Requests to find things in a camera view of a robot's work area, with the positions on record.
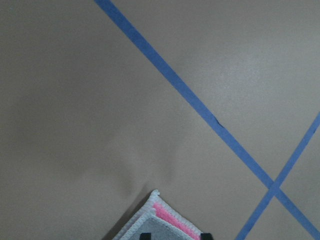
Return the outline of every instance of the black object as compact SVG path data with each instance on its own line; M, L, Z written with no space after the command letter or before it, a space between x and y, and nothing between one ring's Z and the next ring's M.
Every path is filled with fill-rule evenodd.
M151 232L141 233L140 240L151 240Z
M151 232L143 232L140 234L140 240L151 240ZM214 240L211 233L201 233L200 240Z
M211 233L201 233L200 239L201 240L214 240Z

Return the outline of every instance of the table surface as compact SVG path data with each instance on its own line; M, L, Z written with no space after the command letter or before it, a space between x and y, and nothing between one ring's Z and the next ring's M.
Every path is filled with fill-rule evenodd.
M317 1L113 3L275 180L320 110ZM267 188L92 0L0 9L0 239L108 240L153 189L217 240ZM320 131L281 186L320 230ZM312 240L273 198L248 240Z

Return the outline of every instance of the blue tape strip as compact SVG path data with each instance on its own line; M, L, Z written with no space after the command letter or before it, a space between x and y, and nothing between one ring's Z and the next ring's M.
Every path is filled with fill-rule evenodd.
M292 170L293 166L297 162L298 158L306 148L307 144L311 140L312 136L315 134L318 126L320 125L320 113L317 115L313 123L311 124L308 131L305 133L299 145L296 147L295 151L284 165L280 174L268 190L268 192L264 195L258 206L253 211L252 215L247 220L246 224L243 226L239 234L236 236L235 240L244 240L248 233L251 231L253 226L258 221L261 214L264 212L266 207L269 205L271 199L280 191L280 186Z
M135 46L149 59L150 62L162 73L162 75L173 85L173 87L184 97L184 99L197 111L207 124L217 133L218 136L232 149L232 151L246 164L246 166L262 181L269 189L274 181L238 143L238 141L225 129L201 100L191 91L182 79L173 71L165 60L135 29L126 17L115 7L110 0L95 0L101 9L111 20L123 31L123 33L135 44ZM293 202L280 191L277 198L291 212L299 223L314 237L320 240L320 232L293 204Z

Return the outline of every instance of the pink stripe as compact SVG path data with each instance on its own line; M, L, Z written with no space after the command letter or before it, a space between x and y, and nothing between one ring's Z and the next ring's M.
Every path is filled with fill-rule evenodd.
M182 230L184 233L189 235L194 240L200 240L200 236L198 236L194 231L192 231L185 224L177 220L170 212L168 212L160 203L156 202L153 205L155 208L155 214L158 218L165 220L169 224L175 226L176 228Z

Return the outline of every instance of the blue line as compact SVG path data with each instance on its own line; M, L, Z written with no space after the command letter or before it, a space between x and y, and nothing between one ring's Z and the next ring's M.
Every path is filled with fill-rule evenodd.
M268 192L264 195L261 202L253 211L252 215L247 220L246 224L243 226L239 234L236 236L235 240L244 240L248 233L251 231L253 226L258 221L261 214L264 212L266 207L269 205L271 199L280 191L280 186L292 170L293 166L297 162L298 158L308 145L309 141L311 140L312 136L315 134L318 126L320 125L320 113L317 115L313 123L311 124L308 131L305 133L304 137L302 138L299 145L296 147L295 151L284 165L283 169L281 170L280 174L268 190Z
M173 87L184 97L184 99L198 112L208 125L221 137L221 139L232 149L232 151L246 164L246 166L262 181L269 189L274 181L237 142L237 140L219 124L216 117L208 110L201 100L190 90L173 69L163 60L145 38L135 29L126 17L114 6L110 0L95 0L101 9L111 20L123 31L123 33L135 44L135 46L152 62L162 75L173 85ZM320 232L293 204L293 202L280 191L277 195L279 201L291 212L299 223L312 235L314 239L320 240Z

